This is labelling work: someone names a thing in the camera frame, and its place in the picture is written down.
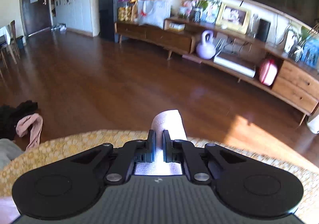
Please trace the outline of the black clothes pile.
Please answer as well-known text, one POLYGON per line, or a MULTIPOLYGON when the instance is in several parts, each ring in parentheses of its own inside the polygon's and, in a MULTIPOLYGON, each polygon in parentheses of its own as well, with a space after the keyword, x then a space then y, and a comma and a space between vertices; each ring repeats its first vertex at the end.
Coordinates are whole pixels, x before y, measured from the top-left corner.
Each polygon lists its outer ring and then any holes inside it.
POLYGON ((18 122, 25 116, 31 115, 38 110, 38 103, 27 100, 17 107, 11 107, 3 104, 0 109, 1 125, 0 137, 1 139, 13 140, 16 135, 16 126, 18 122))

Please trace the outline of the long wooden TV cabinet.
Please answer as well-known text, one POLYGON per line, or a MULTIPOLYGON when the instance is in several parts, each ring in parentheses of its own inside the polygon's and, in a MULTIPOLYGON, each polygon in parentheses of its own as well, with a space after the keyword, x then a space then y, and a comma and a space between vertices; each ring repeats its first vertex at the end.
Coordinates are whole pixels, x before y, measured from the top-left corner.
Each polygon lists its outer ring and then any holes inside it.
POLYGON ((148 42, 163 47, 170 54, 176 53, 198 64, 205 64, 228 73, 239 81, 245 81, 279 98, 302 112, 304 116, 313 116, 318 112, 318 72, 302 62, 294 62, 286 53, 270 44, 213 24, 194 23, 179 18, 165 19, 164 29, 117 21, 115 32, 119 35, 119 42, 125 37, 148 42), (234 54, 254 64, 255 77, 250 78, 215 64, 214 57, 210 60, 201 59, 196 53, 196 47, 206 30, 214 33, 215 55, 220 52, 234 54), (278 69, 271 86, 259 81, 260 65, 265 59, 275 60, 278 69))

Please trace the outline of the pink garment on pile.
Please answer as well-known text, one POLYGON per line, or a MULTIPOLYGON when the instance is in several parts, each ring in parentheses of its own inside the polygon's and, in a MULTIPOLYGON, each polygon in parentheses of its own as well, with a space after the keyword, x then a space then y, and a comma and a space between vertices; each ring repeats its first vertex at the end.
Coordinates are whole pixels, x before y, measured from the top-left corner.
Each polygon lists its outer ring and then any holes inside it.
POLYGON ((28 129, 31 128, 30 141, 25 149, 26 152, 40 145, 40 135, 42 132, 42 127, 43 127, 43 118, 38 113, 25 116, 22 119, 20 119, 20 121, 18 121, 16 126, 16 134, 20 138, 27 135, 28 129))

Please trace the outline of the pink flower pot plant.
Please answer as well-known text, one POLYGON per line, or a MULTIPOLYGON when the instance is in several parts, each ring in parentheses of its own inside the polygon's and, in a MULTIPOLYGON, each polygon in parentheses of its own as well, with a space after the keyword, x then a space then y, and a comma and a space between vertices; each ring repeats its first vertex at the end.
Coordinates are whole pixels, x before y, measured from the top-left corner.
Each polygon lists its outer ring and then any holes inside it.
POLYGON ((186 7, 191 5, 189 18, 196 23, 202 19, 203 12, 208 8, 209 0, 186 0, 183 2, 186 7))

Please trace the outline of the wooden dining chair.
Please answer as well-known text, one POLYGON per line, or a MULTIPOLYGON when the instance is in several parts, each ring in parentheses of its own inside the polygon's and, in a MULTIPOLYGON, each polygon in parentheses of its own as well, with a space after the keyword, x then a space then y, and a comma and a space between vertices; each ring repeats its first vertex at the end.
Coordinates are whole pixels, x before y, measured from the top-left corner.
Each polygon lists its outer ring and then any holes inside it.
POLYGON ((21 55, 17 45, 16 23, 14 20, 8 25, 1 27, 1 60, 5 68, 8 68, 4 55, 5 49, 9 50, 13 62, 17 64, 17 59, 20 59, 21 55))

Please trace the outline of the white flat box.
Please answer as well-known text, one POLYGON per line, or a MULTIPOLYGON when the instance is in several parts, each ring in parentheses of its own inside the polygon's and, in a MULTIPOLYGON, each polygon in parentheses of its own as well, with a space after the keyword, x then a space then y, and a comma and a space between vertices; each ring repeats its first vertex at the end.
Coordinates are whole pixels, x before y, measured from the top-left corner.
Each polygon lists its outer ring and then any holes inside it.
POLYGON ((247 77, 254 78, 256 74, 256 66, 250 62, 241 59, 239 56, 220 52, 214 56, 213 59, 215 64, 226 67, 247 77))

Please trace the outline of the gold lace tablecloth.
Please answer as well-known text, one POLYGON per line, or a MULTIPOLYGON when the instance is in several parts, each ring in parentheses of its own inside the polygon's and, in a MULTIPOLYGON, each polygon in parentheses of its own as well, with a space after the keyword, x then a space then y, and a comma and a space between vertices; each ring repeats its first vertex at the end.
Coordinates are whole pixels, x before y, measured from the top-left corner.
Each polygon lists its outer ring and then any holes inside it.
MULTIPOLYGON (((145 140, 147 136, 147 131, 97 130, 43 142, 37 148, 15 158, 1 170, 1 199, 11 197, 14 182, 27 171, 62 160, 105 142, 118 148, 127 141, 145 140)), ((229 146, 225 143, 215 141, 214 144, 294 174, 302 182, 304 188, 304 195, 296 215, 305 223, 318 223, 318 173, 287 161, 229 146)))

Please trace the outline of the purple kettlebell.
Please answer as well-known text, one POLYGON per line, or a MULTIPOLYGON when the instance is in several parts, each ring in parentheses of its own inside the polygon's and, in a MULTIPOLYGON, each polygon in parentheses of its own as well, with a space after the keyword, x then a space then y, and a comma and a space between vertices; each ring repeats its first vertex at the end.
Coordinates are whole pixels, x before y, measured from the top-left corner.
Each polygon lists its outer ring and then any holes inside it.
POLYGON ((201 41, 197 44, 196 53, 201 59, 210 60, 216 54, 216 47, 213 44, 213 31, 206 30, 201 35, 201 41))

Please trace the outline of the white gift bag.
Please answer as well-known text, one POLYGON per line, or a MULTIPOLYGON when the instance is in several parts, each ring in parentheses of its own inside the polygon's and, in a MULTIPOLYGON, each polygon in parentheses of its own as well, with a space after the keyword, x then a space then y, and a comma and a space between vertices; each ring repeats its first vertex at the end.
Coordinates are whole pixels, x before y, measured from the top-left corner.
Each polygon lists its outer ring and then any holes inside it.
POLYGON ((164 29, 164 20, 170 17, 171 6, 166 0, 138 0, 137 10, 140 25, 164 29))

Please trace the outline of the lilac sweatshirt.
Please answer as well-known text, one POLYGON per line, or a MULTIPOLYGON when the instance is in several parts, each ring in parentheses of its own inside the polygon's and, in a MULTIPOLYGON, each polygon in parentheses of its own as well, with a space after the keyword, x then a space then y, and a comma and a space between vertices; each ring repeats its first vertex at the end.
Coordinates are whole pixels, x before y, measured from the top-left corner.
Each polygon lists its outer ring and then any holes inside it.
POLYGON ((181 164, 166 159, 172 149, 172 141, 187 139, 179 111, 168 110, 159 113, 154 117, 151 129, 156 134, 154 160, 152 163, 138 163, 135 174, 148 176, 181 175, 181 164))

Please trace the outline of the small green vase plant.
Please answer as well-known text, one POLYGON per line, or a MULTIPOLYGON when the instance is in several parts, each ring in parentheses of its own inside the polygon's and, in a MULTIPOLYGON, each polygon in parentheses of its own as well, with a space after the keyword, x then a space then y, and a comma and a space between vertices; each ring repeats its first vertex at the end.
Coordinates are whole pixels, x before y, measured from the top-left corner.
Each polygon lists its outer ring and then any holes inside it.
POLYGON ((294 44, 288 52, 288 57, 294 62, 301 61, 303 47, 311 39, 318 39, 318 22, 311 29, 302 26, 298 33, 294 32, 294 44))

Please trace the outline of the black cylindrical speaker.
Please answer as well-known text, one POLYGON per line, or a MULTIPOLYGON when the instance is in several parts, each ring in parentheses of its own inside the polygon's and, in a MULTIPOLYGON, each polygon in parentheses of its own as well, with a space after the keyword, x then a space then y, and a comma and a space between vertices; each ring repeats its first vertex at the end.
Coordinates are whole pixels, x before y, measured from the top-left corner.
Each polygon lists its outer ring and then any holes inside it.
POLYGON ((266 42, 270 31, 271 22, 260 19, 255 38, 259 41, 266 42))

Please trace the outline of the dark entrance door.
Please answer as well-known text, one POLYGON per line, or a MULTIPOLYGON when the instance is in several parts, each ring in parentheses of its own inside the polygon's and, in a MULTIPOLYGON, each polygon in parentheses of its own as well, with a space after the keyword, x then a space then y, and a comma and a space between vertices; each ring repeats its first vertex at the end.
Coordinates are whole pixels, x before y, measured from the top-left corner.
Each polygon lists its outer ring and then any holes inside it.
POLYGON ((22 10, 27 37, 51 27, 49 0, 22 0, 22 10))

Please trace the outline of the jar of yellow snacks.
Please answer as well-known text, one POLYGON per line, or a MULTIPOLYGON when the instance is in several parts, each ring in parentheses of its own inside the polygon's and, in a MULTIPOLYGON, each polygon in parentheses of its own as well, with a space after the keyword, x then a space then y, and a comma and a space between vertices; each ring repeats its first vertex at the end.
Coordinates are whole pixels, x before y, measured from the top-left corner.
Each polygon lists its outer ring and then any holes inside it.
POLYGON ((131 21, 132 4, 130 0, 117 1, 118 21, 131 21))

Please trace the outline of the blue painting canvas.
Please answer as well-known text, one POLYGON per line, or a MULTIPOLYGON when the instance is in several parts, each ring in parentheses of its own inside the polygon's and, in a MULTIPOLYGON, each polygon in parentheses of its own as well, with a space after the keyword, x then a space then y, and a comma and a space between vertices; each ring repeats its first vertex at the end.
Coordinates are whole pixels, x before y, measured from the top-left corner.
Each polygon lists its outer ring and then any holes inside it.
POLYGON ((301 61, 312 68, 316 68, 317 62, 318 62, 318 53, 319 53, 318 39, 308 40, 303 47, 301 61))

